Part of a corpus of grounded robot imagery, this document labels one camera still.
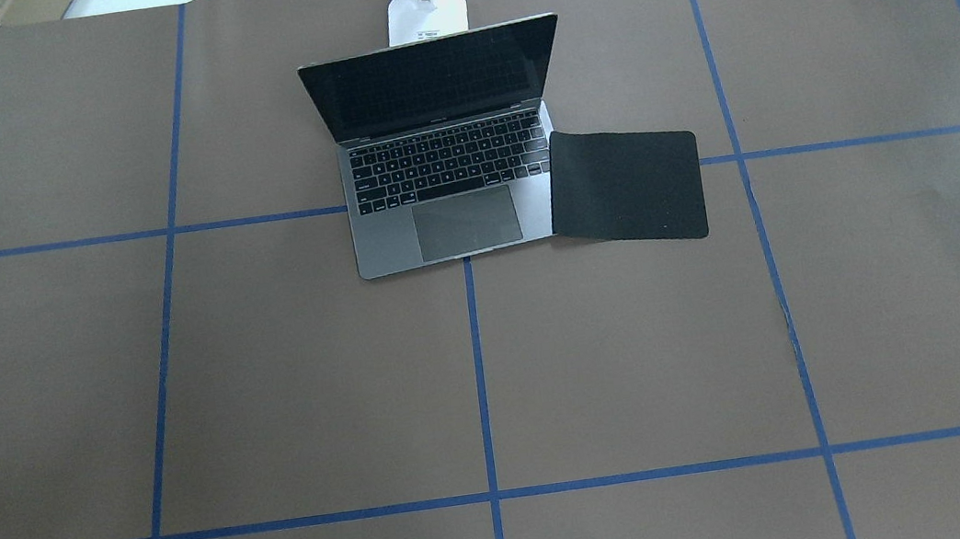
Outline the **black mouse pad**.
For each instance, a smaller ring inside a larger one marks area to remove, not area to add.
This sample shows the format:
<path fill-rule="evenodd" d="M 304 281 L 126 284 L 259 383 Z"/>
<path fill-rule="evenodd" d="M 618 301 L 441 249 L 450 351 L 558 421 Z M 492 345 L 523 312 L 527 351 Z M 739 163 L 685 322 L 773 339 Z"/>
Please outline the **black mouse pad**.
<path fill-rule="evenodd" d="M 559 131 L 549 142 L 554 234 L 607 241 L 709 235 L 693 132 Z"/>

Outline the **grey laptop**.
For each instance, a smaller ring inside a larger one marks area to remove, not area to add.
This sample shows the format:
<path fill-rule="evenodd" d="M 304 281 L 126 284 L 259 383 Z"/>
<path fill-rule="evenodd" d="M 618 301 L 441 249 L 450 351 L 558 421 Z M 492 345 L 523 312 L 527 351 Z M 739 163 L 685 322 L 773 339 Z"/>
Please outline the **grey laptop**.
<path fill-rule="evenodd" d="M 297 71 L 337 145 L 363 280 L 552 234 L 557 26 L 524 17 Z"/>

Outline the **white desk lamp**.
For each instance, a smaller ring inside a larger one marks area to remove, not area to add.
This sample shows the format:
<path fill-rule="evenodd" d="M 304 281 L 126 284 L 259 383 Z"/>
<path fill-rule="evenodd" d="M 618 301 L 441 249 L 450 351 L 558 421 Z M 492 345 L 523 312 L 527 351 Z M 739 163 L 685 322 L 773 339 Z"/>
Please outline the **white desk lamp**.
<path fill-rule="evenodd" d="M 391 0 L 388 5 L 389 48 L 469 29 L 466 0 Z"/>

